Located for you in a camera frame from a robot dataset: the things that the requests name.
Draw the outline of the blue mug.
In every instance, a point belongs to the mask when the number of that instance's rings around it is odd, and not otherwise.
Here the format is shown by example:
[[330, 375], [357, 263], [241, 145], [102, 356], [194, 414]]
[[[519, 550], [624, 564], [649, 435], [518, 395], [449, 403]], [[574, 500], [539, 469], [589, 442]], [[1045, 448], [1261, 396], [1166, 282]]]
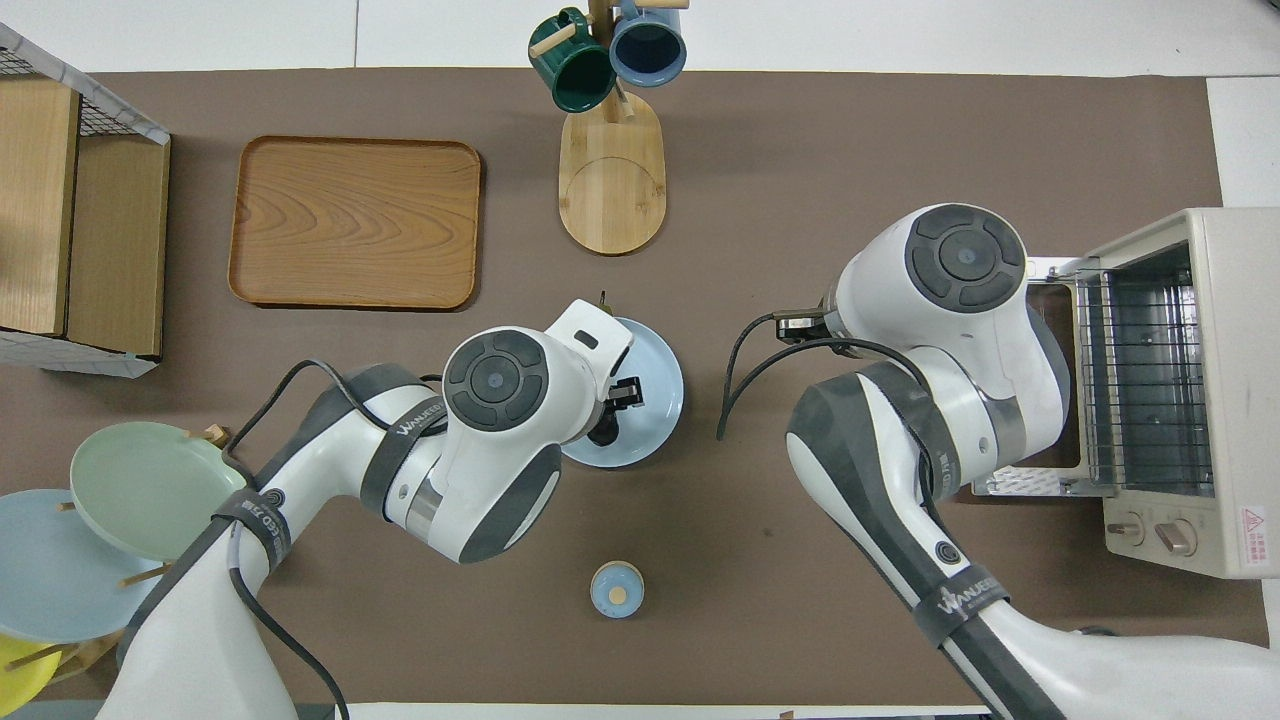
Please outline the blue mug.
[[620, 79], [657, 87], [684, 69], [687, 50], [680, 28], [685, 0], [618, 0], [620, 18], [611, 42], [611, 63]]

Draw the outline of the wooden plate rack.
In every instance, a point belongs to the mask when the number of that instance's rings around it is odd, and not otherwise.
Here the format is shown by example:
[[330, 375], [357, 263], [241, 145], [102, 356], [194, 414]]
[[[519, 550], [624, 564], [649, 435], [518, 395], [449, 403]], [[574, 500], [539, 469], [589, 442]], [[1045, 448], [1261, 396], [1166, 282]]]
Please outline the wooden plate rack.
[[[192, 430], [184, 430], [184, 433], [188, 437], [193, 437], [193, 438], [197, 438], [197, 439], [205, 439], [209, 443], [215, 445], [220, 450], [220, 452], [221, 452], [221, 447], [227, 442], [227, 437], [228, 437], [227, 429], [223, 428], [223, 427], [219, 427], [219, 425], [209, 427], [206, 430], [195, 430], [195, 432], [192, 432]], [[70, 501], [59, 503], [58, 507], [61, 511], [74, 511], [74, 512], [77, 512], [76, 505], [73, 502], [73, 493], [70, 491], [70, 486], [68, 488], [65, 488], [65, 489], [70, 492]], [[122, 585], [129, 587], [129, 585], [133, 585], [136, 583], [145, 582], [148, 578], [156, 578], [156, 580], [157, 580], [160, 578], [160, 575], [164, 574], [164, 571], [168, 570], [169, 565], [172, 562], [174, 562], [174, 561], [157, 561], [160, 564], [159, 568], [154, 569], [152, 571], [145, 571], [142, 574], [138, 574], [138, 575], [134, 575], [134, 577], [129, 577], [129, 578], [127, 578], [127, 579], [124, 579], [122, 582]], [[54, 673], [54, 675], [50, 679], [50, 682], [58, 682], [58, 680], [63, 679], [64, 676], [70, 676], [70, 675], [74, 675], [77, 673], [82, 673], [88, 666], [93, 665], [109, 650], [111, 650], [114, 647], [114, 644], [119, 641], [119, 638], [122, 635], [122, 632], [123, 632], [123, 628], [120, 628], [120, 629], [118, 629], [118, 630], [115, 630], [115, 632], [113, 632], [110, 634], [101, 635], [101, 637], [97, 637], [97, 638], [93, 638], [93, 639], [88, 639], [88, 641], [73, 642], [73, 643], [50, 643], [50, 644], [59, 644], [61, 647], [60, 665], [59, 665], [58, 670]]]

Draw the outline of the light blue round plate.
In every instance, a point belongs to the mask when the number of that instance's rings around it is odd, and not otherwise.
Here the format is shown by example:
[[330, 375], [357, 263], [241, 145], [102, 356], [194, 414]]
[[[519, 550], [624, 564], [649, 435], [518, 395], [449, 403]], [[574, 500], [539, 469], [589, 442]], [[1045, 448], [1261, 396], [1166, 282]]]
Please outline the light blue round plate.
[[680, 364], [666, 341], [646, 325], [618, 316], [634, 343], [617, 373], [640, 380], [644, 404], [617, 413], [620, 436], [599, 446], [582, 437], [562, 447], [563, 455], [593, 468], [623, 468], [654, 454], [675, 430], [684, 406]]

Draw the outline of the light blue racked plate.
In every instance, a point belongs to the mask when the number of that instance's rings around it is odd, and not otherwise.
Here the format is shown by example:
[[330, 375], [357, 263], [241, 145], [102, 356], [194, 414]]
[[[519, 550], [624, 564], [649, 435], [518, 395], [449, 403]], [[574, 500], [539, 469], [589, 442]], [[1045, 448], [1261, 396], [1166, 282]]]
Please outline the light blue racked plate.
[[27, 641], [73, 643], [123, 628], [156, 584], [129, 577], [157, 561], [101, 539], [74, 511], [67, 489], [0, 496], [0, 632]]

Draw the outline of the pale green plate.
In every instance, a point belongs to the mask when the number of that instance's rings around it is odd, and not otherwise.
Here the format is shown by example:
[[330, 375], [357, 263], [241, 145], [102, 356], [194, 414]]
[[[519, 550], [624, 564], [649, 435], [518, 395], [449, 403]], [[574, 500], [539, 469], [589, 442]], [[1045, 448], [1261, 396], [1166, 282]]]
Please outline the pale green plate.
[[244, 478], [205, 439], [155, 421], [92, 433], [74, 452], [77, 512], [110, 544], [154, 561], [174, 561]]

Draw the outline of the dark purple eggplant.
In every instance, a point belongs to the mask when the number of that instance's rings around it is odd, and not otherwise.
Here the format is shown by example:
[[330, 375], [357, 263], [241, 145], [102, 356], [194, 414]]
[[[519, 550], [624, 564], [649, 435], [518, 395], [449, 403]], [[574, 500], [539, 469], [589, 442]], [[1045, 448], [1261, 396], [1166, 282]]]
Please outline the dark purple eggplant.
[[[608, 304], [605, 290], [602, 290], [598, 306], [604, 313], [608, 313], [612, 316], [616, 315], [613, 307]], [[613, 409], [612, 401], [607, 398], [603, 404], [602, 416], [599, 421], [588, 432], [588, 438], [594, 445], [604, 447], [616, 442], [618, 434], [620, 428], [616, 419], [616, 410]]]

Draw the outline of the yellow plate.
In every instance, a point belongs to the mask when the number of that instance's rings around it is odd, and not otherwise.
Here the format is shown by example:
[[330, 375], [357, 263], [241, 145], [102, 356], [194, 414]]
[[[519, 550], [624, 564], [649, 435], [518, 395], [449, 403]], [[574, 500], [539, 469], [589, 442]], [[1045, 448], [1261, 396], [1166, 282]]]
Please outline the yellow plate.
[[49, 684], [61, 647], [0, 633], [0, 717], [13, 714]]

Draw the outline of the cream toaster oven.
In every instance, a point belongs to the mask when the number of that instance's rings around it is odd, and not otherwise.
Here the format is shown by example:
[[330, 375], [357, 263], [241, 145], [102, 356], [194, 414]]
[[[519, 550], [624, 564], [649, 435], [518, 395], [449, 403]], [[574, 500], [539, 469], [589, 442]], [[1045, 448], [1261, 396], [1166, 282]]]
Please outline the cream toaster oven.
[[[1078, 283], [1115, 269], [1188, 269], [1204, 370], [1213, 496], [1115, 489], [1103, 523], [1135, 512], [1146, 541], [1114, 553], [1226, 579], [1280, 579], [1280, 208], [1194, 208], [1073, 260]], [[1175, 557], [1155, 525], [1184, 518], [1198, 550]]]

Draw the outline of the rectangular wooden tray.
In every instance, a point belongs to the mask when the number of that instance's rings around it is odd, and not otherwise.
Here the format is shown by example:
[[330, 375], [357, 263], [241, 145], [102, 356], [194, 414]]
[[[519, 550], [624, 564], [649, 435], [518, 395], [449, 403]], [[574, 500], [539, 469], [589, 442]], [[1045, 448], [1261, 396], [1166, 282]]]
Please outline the rectangular wooden tray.
[[477, 283], [481, 190], [460, 141], [257, 137], [239, 156], [228, 284], [259, 306], [454, 311]]

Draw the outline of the brown table mat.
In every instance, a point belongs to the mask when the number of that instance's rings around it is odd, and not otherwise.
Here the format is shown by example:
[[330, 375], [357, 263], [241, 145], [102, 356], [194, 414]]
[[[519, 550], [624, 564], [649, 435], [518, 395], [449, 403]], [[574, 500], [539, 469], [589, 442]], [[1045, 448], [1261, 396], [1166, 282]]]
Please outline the brown table mat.
[[[646, 100], [668, 213], [640, 252], [563, 231], [563, 115], [527, 68], [105, 74], [173, 137], [164, 354], [136, 380], [0, 365], [0, 495], [67, 486], [116, 421], [241, 424], [298, 360], [442, 369], [468, 336], [549, 325], [602, 290], [672, 346], [686, 397], [644, 462], [567, 462], [509, 552], [460, 568], [367, 512], [328, 503], [262, 601], [349, 702], [970, 705], [874, 568], [809, 498], [785, 448], [804, 389], [852, 369], [813, 350], [751, 384], [716, 439], [741, 327], [814, 304], [888, 224], [933, 202], [1006, 217], [1073, 256], [1184, 208], [1221, 204], [1202, 79], [685, 73]], [[460, 313], [266, 309], [227, 256], [241, 152], [265, 135], [445, 138], [484, 164], [477, 284]], [[643, 606], [602, 616], [605, 562]]]

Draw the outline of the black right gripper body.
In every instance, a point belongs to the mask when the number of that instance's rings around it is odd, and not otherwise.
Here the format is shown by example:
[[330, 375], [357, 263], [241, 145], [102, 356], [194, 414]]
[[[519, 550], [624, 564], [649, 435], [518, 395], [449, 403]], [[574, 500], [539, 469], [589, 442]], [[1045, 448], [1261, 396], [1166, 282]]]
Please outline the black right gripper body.
[[822, 307], [777, 311], [774, 314], [774, 336], [786, 345], [800, 345], [833, 337], [827, 327], [826, 313]]

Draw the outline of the dark green mug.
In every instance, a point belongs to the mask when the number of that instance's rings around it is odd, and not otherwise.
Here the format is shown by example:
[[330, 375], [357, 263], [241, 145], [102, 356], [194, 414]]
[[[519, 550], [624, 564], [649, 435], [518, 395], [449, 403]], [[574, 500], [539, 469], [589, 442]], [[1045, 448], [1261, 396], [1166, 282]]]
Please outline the dark green mug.
[[588, 111], [613, 90], [609, 54], [591, 35], [590, 20], [567, 6], [535, 28], [529, 40], [532, 68], [563, 111]]

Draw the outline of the wooden mug tree stand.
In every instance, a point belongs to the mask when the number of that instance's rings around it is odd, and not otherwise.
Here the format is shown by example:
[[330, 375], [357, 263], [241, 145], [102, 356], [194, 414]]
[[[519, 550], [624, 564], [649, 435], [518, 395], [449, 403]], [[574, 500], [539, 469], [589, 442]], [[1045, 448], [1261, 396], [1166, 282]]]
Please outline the wooden mug tree stand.
[[[618, 0], [588, 0], [588, 10], [581, 13], [611, 58]], [[600, 104], [588, 111], [567, 111], [561, 136], [562, 224], [585, 249], [607, 256], [630, 254], [648, 243], [667, 209], [660, 122], [630, 86], [616, 74], [613, 90]]]

